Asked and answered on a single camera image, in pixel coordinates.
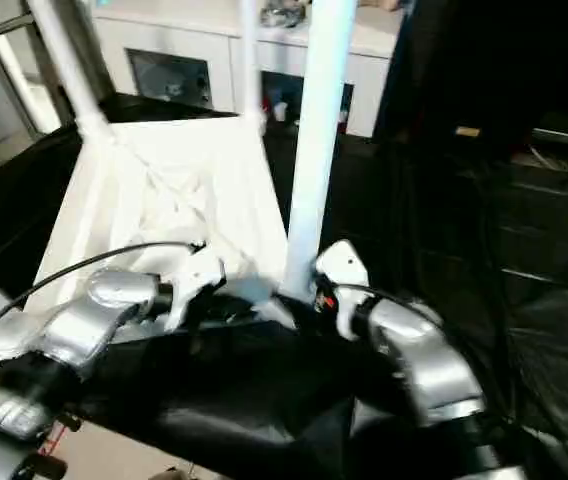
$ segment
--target red wire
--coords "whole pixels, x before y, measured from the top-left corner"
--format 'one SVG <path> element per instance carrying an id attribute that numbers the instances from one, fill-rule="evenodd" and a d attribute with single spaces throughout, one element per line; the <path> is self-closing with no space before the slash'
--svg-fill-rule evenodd
<path id="1" fill-rule="evenodd" d="M 40 453 L 47 456 L 52 455 L 55 449 L 57 448 L 57 444 L 60 443 L 60 440 L 62 439 L 62 436 L 64 435 L 65 432 L 66 432 L 66 426 L 63 425 L 62 428 L 60 428 L 60 431 L 55 436 L 55 440 L 51 440 L 50 438 L 48 438 L 44 441 L 44 444 L 47 443 L 50 444 L 51 448 L 47 451 L 45 447 L 42 447 L 40 449 Z"/>

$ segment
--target black surface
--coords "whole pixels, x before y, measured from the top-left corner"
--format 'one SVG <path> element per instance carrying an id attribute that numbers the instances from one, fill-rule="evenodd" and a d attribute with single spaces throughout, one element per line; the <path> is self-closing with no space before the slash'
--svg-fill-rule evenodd
<path id="1" fill-rule="evenodd" d="M 107 111 L 121 121 L 202 114 L 130 97 Z M 294 141 L 271 131 L 265 145 L 286 220 Z M 75 132 L 57 132 L 0 169 L 3 288 L 32 281 L 78 150 Z M 349 238 L 374 285 L 419 294 L 462 332 L 496 414 L 493 441 L 532 478 L 562 478 L 557 442 L 542 446 L 504 419 L 557 434 L 541 397 L 568 436 L 568 173 L 406 146 L 375 154 L 348 137 L 336 152 L 322 244 Z M 500 325 L 507 344 L 496 342 Z M 528 389 L 504 363 L 513 346 Z M 441 478 L 446 445 L 413 428 L 389 373 L 357 345 L 254 325 L 113 346 L 75 409 L 236 478 Z"/>

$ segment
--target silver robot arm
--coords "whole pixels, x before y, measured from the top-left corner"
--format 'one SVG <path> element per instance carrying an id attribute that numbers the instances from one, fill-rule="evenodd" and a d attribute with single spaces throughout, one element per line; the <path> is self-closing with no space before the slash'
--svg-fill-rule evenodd
<path id="1" fill-rule="evenodd" d="M 316 270 L 324 279 L 316 310 L 332 306 L 342 337 L 365 341 L 393 362 L 419 425 L 450 432 L 451 441 L 459 442 L 461 456 L 468 459 L 467 472 L 459 478 L 524 480 L 521 468 L 501 465 L 493 447 L 474 434 L 477 416 L 485 411 L 483 392 L 464 356 L 447 339 L 442 319 L 422 303 L 367 292 L 368 273 L 348 242 L 324 252 Z"/>
<path id="2" fill-rule="evenodd" d="M 63 462 L 37 454 L 63 405 L 94 370 L 117 330 L 167 313 L 173 288 L 155 275 L 103 270 L 86 293 L 51 313 L 40 334 L 0 377 L 0 480 L 63 478 Z"/>

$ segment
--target white cabinet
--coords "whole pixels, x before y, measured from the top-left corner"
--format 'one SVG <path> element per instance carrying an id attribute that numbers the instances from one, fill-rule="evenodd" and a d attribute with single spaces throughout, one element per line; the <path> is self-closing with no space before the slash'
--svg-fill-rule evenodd
<path id="1" fill-rule="evenodd" d="M 304 77 L 306 68 L 305 47 L 260 42 L 258 48 L 260 68 L 264 72 Z M 235 105 L 242 105 L 242 48 L 241 40 L 231 39 L 231 61 L 235 88 Z M 389 59 L 351 54 L 346 65 L 345 84 L 352 86 L 346 132 L 370 137 L 375 128 L 377 112 L 386 82 Z"/>
<path id="2" fill-rule="evenodd" d="M 101 18 L 95 27 L 118 92 L 235 110 L 227 37 Z"/>
<path id="3" fill-rule="evenodd" d="M 293 77 L 283 80 L 286 88 L 296 84 L 301 92 L 312 9 L 309 17 L 291 29 L 260 29 L 267 83 L 282 80 L 272 74 Z M 93 18 L 118 91 L 219 111 L 241 108 L 238 0 L 118 0 L 94 8 Z M 357 11 L 345 78 L 347 133 L 373 133 L 401 20 L 402 12 Z M 299 103 L 301 94 L 294 97 Z"/>

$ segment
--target white pole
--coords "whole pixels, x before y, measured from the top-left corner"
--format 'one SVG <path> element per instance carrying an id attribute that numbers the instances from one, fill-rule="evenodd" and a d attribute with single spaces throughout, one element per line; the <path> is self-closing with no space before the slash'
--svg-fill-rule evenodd
<path id="1" fill-rule="evenodd" d="M 20 98 L 24 102 L 24 107 L 33 120 L 35 128 L 44 133 L 50 133 L 58 128 L 59 122 L 51 123 L 48 121 L 48 118 L 42 114 L 6 35 L 0 37 L 0 59 L 6 67 L 6 73 L 11 78 L 15 90 L 17 90 Z"/>
<path id="2" fill-rule="evenodd" d="M 313 295 L 311 268 L 322 233 L 356 9 L 357 0 L 313 2 L 282 286 L 302 301 Z"/>
<path id="3" fill-rule="evenodd" d="M 242 114 L 257 120 L 262 128 L 261 74 L 257 63 L 259 12 L 256 0 L 241 0 L 244 99 Z"/>
<path id="4" fill-rule="evenodd" d="M 73 105 L 80 132 L 85 137 L 100 135 L 106 131 L 106 120 L 93 97 L 68 33 L 55 10 L 54 1 L 28 0 L 28 3 Z"/>

